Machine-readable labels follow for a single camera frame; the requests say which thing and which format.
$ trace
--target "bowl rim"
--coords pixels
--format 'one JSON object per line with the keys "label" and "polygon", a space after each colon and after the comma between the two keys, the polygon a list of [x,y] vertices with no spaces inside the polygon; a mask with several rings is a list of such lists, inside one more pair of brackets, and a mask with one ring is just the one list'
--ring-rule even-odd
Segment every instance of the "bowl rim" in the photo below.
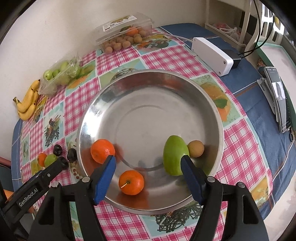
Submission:
{"label": "bowl rim", "polygon": [[[95,95],[95,97],[93,98],[93,100],[91,101],[90,104],[88,104],[87,108],[84,110],[83,116],[81,118],[81,121],[79,123],[79,127],[77,129],[77,137],[76,137],[76,150],[77,150],[77,159],[78,159],[78,163],[81,167],[81,170],[84,172],[84,175],[87,175],[85,168],[83,166],[82,163],[82,159],[81,159],[81,153],[80,153],[80,133],[82,130],[82,124],[84,121],[84,117],[86,115],[86,113],[89,111],[90,107],[94,104],[94,102],[96,101],[96,99],[104,93],[104,91],[106,91],[111,85],[115,84],[117,81],[126,78],[130,75],[134,75],[134,74],[140,74],[140,73],[145,73],[145,72],[156,72],[156,73],[165,73],[165,74],[170,74],[170,75],[174,75],[176,77],[179,77],[187,82],[189,82],[190,84],[192,84],[196,89],[198,89],[200,91],[200,93],[207,99],[207,101],[209,102],[212,111],[215,114],[216,120],[217,120],[217,124],[218,124],[218,132],[219,132],[219,145],[218,145],[218,150],[217,150],[217,157],[214,163],[214,166],[212,167],[212,170],[209,174],[209,176],[214,176],[217,171],[218,168],[220,166],[221,160],[222,160],[222,156],[223,156],[223,151],[224,151],[224,128],[223,128],[223,123],[220,117],[220,114],[218,112],[218,109],[214,103],[214,101],[209,97],[209,95],[197,84],[195,83],[193,80],[175,73],[175,72],[171,72],[168,70],[162,70],[162,69],[143,69],[143,70],[136,70],[133,71],[131,73],[125,74],[121,77],[119,77],[118,79],[114,80],[113,82],[109,83],[106,87],[104,87],[102,90],[100,90],[98,92],[98,94]],[[112,206],[117,207],[120,210],[129,212],[129,213],[134,213],[134,214],[138,214],[138,215],[158,215],[158,214],[163,214],[163,213],[167,213],[167,212],[171,212],[174,211],[176,209],[179,209],[181,207],[184,207],[185,205],[189,204],[190,202],[192,202],[194,199],[192,197],[192,195],[188,196],[187,198],[185,198],[183,201],[180,201],[174,205],[171,205],[169,207],[166,208],[161,208],[161,209],[154,209],[154,210],[141,210],[141,209],[133,209],[130,207],[126,207],[123,206],[119,203],[114,202],[113,200],[109,199],[107,196],[104,199],[107,203],[109,203]]]}

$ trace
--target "white device box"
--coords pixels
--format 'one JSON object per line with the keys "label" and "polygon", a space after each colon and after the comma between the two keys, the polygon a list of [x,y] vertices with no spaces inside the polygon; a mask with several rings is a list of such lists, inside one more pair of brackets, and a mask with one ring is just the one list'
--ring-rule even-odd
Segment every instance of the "white device box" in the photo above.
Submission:
{"label": "white device box", "polygon": [[218,75],[229,73],[233,59],[205,38],[193,38],[191,50]]}

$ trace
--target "banana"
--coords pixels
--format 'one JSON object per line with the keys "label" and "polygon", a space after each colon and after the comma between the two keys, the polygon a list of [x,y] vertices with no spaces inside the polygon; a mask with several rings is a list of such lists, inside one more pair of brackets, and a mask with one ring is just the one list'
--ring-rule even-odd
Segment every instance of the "banana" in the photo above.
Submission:
{"label": "banana", "polygon": [[21,113],[25,113],[30,107],[30,105],[32,104],[33,97],[34,97],[34,91],[33,89],[30,89],[29,91],[27,91],[24,97],[24,100],[22,102],[20,102],[17,99],[17,97],[13,98],[13,101],[17,104],[17,110]]}
{"label": "banana", "polygon": [[35,91],[34,92],[34,96],[32,98],[32,104],[33,103],[35,103],[35,104],[37,103],[38,97],[39,97],[38,91]]}
{"label": "banana", "polygon": [[36,104],[33,103],[33,104],[30,105],[30,107],[28,108],[28,110],[25,113],[21,113],[21,112],[18,111],[19,117],[23,121],[28,120],[33,115],[35,108],[36,108]]}
{"label": "banana", "polygon": [[29,89],[33,89],[33,91],[35,92],[38,88],[39,88],[39,85],[40,85],[40,80],[35,80]]}

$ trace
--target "plastic bag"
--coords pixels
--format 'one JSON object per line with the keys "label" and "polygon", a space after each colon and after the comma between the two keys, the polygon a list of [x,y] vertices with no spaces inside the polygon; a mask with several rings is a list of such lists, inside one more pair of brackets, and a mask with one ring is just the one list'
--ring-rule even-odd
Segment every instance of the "plastic bag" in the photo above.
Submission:
{"label": "plastic bag", "polygon": [[40,78],[39,94],[54,96],[61,86],[66,86],[79,76],[80,65],[78,57],[70,60],[64,58],[46,70]]}
{"label": "plastic bag", "polygon": [[218,23],[213,25],[215,28],[223,31],[225,34],[236,40],[239,41],[240,38],[240,30],[237,27],[231,28],[226,23]]}

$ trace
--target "orange stem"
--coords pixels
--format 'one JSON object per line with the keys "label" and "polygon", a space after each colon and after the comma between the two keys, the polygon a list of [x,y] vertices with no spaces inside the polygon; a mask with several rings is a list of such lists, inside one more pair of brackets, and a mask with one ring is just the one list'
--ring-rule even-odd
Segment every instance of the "orange stem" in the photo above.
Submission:
{"label": "orange stem", "polygon": [[123,187],[125,187],[127,185],[127,183],[125,183],[123,186],[121,186],[120,188],[123,188]]}

